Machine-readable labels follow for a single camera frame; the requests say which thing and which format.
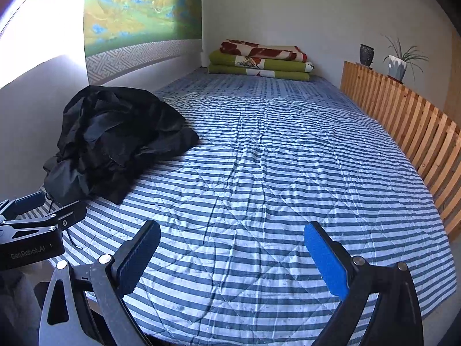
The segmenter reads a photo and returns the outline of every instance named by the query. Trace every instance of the blue and white striped quilt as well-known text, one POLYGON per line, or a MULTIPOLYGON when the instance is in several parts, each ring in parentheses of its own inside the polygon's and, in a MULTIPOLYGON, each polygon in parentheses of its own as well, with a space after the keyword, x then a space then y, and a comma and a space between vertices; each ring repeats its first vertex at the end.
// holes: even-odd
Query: blue and white striped quilt
POLYGON ((326 80, 199 70, 156 94, 200 145, 144 173, 122 205, 90 202, 70 229, 83 249, 64 235, 64 258, 78 265, 114 253, 146 219, 160 224, 160 246, 124 298, 146 333, 191 345, 311 344, 339 303, 303 244, 314 220, 351 255, 406 262, 423 316, 455 291, 423 181, 384 129, 326 80))

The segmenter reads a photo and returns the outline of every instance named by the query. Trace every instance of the wooden bed frame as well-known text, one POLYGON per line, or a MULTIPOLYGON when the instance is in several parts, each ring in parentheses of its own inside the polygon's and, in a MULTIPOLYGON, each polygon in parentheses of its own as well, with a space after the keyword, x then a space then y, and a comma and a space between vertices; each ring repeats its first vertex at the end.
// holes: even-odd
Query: wooden bed frame
POLYGON ((453 241, 461 233, 459 127, 414 91, 366 66, 345 61, 341 91, 377 120, 405 153, 453 241))

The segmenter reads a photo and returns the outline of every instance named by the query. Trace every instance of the stack of blankets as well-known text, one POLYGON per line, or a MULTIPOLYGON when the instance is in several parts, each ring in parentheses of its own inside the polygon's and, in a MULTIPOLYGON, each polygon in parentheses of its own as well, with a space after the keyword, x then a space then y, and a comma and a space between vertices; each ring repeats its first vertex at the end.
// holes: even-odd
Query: stack of blankets
POLYGON ((307 55, 296 46, 263 46, 226 40, 209 56, 211 74, 243 74, 270 78, 309 80, 314 69, 307 55))

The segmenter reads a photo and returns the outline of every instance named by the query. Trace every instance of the white wall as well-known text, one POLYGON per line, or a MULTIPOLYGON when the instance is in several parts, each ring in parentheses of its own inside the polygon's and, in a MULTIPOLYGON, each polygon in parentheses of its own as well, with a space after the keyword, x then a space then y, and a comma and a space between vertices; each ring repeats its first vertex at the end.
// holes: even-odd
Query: white wall
MULTIPOLYGON (((0 200, 41 186, 62 111, 88 85, 83 7, 84 0, 26 0, 0 38, 0 200)), ((155 91, 200 64, 200 53, 181 56, 106 85, 155 91)))
POLYGON ((452 25, 435 0, 203 0, 203 11, 206 54, 224 39, 298 45, 336 86, 344 60, 360 61, 362 43, 375 48, 372 67, 387 74, 384 35, 399 36, 404 48, 417 45, 430 58, 423 75, 415 71, 416 84, 407 70, 405 84, 443 108, 452 25))

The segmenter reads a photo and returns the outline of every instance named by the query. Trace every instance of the black cloth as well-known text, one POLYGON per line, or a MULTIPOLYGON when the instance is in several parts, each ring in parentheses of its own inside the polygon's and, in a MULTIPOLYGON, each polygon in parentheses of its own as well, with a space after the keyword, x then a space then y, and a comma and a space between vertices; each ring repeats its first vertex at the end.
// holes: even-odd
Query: black cloth
POLYGON ((184 124, 148 91, 88 86, 64 108, 59 152, 43 166, 45 190, 62 206, 96 196, 120 204, 146 168, 197 144, 184 124))

